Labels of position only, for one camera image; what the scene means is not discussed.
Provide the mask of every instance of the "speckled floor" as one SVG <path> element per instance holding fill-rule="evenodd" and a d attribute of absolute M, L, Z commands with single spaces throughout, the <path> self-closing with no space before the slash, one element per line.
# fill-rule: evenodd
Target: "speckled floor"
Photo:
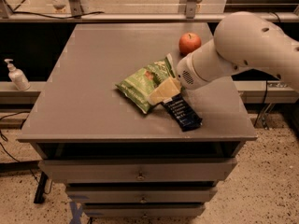
<path fill-rule="evenodd" d="M 93 223 L 239 224 L 299 223 L 299 141 L 280 113 L 268 117 L 270 130 L 257 128 L 258 139 L 237 155 L 238 165 L 218 184 L 218 192 L 197 218 L 96 218 Z M 5 149 L 20 161 L 39 159 L 29 144 L 15 141 L 20 130 L 3 130 Z M 1 162 L 12 160 L 2 149 Z M 0 223 L 70 223 L 72 212 L 64 186 L 52 184 L 45 202 L 34 204 L 37 183 L 29 172 L 0 174 Z M 83 214 L 81 223 L 87 223 Z"/>

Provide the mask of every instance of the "gray countertop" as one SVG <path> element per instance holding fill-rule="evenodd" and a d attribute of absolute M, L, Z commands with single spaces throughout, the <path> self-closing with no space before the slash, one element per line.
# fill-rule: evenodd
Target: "gray countertop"
<path fill-rule="evenodd" d="M 182 132 L 157 105 L 144 115 L 115 84 L 138 69 L 178 55 L 178 40 L 196 32 L 212 38 L 206 23 L 79 24 L 23 125 L 21 142 L 205 142 L 255 140 L 256 132 L 230 77 L 185 100 L 203 118 Z"/>

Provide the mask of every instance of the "snack bag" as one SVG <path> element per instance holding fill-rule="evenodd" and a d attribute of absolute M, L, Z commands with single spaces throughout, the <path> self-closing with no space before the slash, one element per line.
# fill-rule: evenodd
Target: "snack bag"
<path fill-rule="evenodd" d="M 116 84 L 116 86 L 131 99 L 144 114 L 148 114 L 148 112 L 157 105 L 151 101 L 150 95 L 161 83 L 170 77 L 175 78 L 175 74 L 172 65 L 167 57 L 165 57 L 160 61 L 150 63 L 139 69 Z"/>

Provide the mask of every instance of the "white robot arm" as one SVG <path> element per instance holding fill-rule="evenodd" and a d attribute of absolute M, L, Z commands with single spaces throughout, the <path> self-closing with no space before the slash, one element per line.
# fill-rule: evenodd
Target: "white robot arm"
<path fill-rule="evenodd" d="M 236 12 L 218 24 L 214 39 L 183 58 L 176 72 L 182 86 L 194 90 L 250 69 L 270 74 L 299 92 L 299 42 L 270 21 Z"/>

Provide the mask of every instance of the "white bottle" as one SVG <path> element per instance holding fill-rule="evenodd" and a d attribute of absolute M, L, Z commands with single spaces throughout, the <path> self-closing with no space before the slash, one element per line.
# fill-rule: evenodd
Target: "white bottle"
<path fill-rule="evenodd" d="M 19 91 L 25 91 L 29 89 L 30 83 L 23 73 L 22 70 L 17 69 L 13 63 L 11 63 L 13 60 L 11 59 L 5 59 L 4 60 L 7 63 L 7 68 L 9 70 L 8 76 L 11 79 L 11 81 L 15 84 L 17 89 Z"/>

